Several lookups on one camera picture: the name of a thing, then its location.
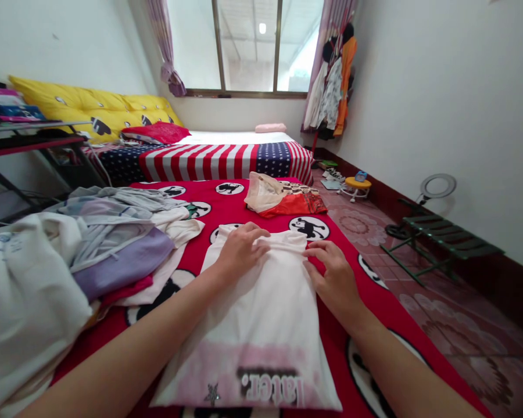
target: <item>small yellow stool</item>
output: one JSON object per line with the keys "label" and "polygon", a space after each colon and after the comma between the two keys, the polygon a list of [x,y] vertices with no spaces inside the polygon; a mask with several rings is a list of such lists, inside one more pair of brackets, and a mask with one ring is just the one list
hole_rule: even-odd
{"label": "small yellow stool", "polygon": [[[370,187],[372,187],[372,183],[370,183],[366,179],[363,182],[358,182],[354,179],[354,177],[347,177],[345,179],[345,182],[341,184],[341,188],[337,190],[337,194],[341,194],[341,192],[343,192],[344,194],[348,194],[349,196],[351,196],[351,203],[354,203],[355,198],[357,197],[368,197]],[[362,190],[366,190],[366,193],[359,194],[359,191]]]}

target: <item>pink curtain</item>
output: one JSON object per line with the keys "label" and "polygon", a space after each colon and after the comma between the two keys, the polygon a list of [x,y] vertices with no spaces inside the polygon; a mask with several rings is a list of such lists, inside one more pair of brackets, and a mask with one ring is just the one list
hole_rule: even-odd
{"label": "pink curtain", "polygon": [[312,86],[320,72],[323,58],[321,54],[324,50],[324,45],[329,38],[341,34],[345,25],[353,20],[354,11],[358,5],[358,0],[324,0],[324,8],[320,20],[320,34],[318,35],[318,44],[316,46],[316,55],[314,57],[314,64],[312,65],[312,74],[310,76],[310,88],[308,89],[308,96],[306,97],[306,106],[304,108],[304,115],[302,120],[306,118],[306,111],[312,93]]}
{"label": "pink curtain", "polygon": [[186,87],[174,69],[173,36],[170,31],[167,0],[147,0],[147,6],[151,25],[153,25],[164,60],[161,67],[161,80],[169,85],[169,90],[173,95],[184,96]]}

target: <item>white blanket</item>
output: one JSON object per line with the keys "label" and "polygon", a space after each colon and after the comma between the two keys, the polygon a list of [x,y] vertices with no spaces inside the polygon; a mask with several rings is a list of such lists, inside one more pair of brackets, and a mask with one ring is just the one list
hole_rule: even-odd
{"label": "white blanket", "polygon": [[190,131],[190,136],[178,141],[178,144],[198,144],[198,145],[241,145],[241,144],[262,144],[276,142],[294,142],[284,132],[268,132],[257,134],[255,132],[204,132]]}

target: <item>human hand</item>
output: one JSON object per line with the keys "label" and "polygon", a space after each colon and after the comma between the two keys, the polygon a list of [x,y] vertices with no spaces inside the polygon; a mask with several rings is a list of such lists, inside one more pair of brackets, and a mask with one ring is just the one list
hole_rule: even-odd
{"label": "human hand", "polygon": [[321,300],[341,325],[349,329],[366,307],[360,299],[353,269],[343,251],[331,241],[315,241],[302,255],[316,257],[324,264],[325,274],[322,276],[310,261],[304,262]]}
{"label": "human hand", "polygon": [[269,237],[270,234],[253,222],[239,226],[228,235],[221,254],[214,264],[225,277],[225,281],[234,283],[269,251],[269,246],[266,244],[253,244],[263,236]]}

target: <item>tiled floor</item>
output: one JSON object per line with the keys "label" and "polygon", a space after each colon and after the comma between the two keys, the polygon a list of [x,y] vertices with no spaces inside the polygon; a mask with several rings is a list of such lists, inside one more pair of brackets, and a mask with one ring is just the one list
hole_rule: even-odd
{"label": "tiled floor", "polygon": [[[313,174],[331,218],[481,401],[496,417],[523,417],[523,330],[464,282],[429,273],[421,287],[379,247],[398,242],[384,230],[394,222],[368,201],[326,190],[322,170]],[[403,248],[396,254],[406,265],[426,265]]]}

